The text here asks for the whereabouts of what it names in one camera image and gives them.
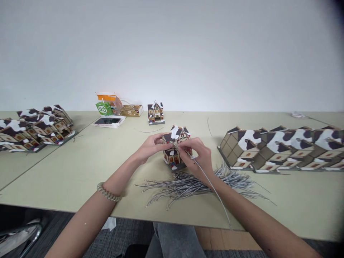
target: white wall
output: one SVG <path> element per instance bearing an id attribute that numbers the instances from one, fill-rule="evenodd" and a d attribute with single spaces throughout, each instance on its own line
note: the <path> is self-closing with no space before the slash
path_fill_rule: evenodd
<path id="1" fill-rule="evenodd" d="M 344 110 L 343 28 L 321 0 L 0 1 L 0 110 Z"/>

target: green box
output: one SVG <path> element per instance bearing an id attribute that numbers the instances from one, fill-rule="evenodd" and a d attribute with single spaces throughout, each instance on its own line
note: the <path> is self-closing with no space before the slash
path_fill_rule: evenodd
<path id="1" fill-rule="evenodd" d="M 111 106 L 109 102 L 99 102 L 96 104 L 96 107 L 101 115 L 113 115 Z"/>

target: phone screen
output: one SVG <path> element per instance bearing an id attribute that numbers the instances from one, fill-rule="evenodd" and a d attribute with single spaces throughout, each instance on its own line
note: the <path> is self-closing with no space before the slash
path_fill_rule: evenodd
<path id="1" fill-rule="evenodd" d="M 118 123 L 121 119 L 120 118 L 101 118 L 95 124 L 112 124 Z"/>

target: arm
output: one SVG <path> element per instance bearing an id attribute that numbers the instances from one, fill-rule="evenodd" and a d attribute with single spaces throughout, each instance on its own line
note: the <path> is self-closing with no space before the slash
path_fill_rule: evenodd
<path id="1" fill-rule="evenodd" d="M 120 196 L 135 170 L 158 151 L 172 148 L 172 144 L 162 143 L 164 133 L 151 135 L 143 145 L 130 156 L 116 172 L 103 184 L 104 189 Z M 98 235 L 116 202 L 95 192 L 69 221 L 46 257 L 81 257 Z"/>
<path id="2" fill-rule="evenodd" d="M 192 148 L 198 153 L 196 160 L 221 200 L 268 256 L 321 257 L 301 238 L 219 179 L 212 169 L 211 150 L 205 147 L 199 138 L 181 142 L 178 145 L 181 159 L 206 186 L 214 190 L 198 165 L 183 150 L 187 148 Z"/>

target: hand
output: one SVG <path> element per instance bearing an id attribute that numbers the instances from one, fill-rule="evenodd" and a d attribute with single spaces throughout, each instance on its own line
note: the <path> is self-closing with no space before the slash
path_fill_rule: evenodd
<path id="1" fill-rule="evenodd" d="M 142 144 L 142 146 L 133 154 L 140 164 L 146 163 L 147 159 L 159 151 L 164 151 L 171 149 L 173 147 L 172 143 L 162 144 L 161 137 L 164 133 L 158 133 L 148 136 L 147 140 Z"/>
<path id="2" fill-rule="evenodd" d="M 189 170 L 205 185 L 209 186 L 209 181 L 206 176 L 203 174 L 200 167 L 196 162 L 190 158 L 190 156 L 184 151 L 189 151 L 191 149 L 195 150 L 198 153 L 198 157 L 195 160 L 202 167 L 204 173 L 207 177 L 213 178 L 215 176 L 211 164 L 211 150 L 206 147 L 199 138 L 193 138 L 190 140 L 182 141 L 178 144 L 179 156 L 184 161 Z"/>

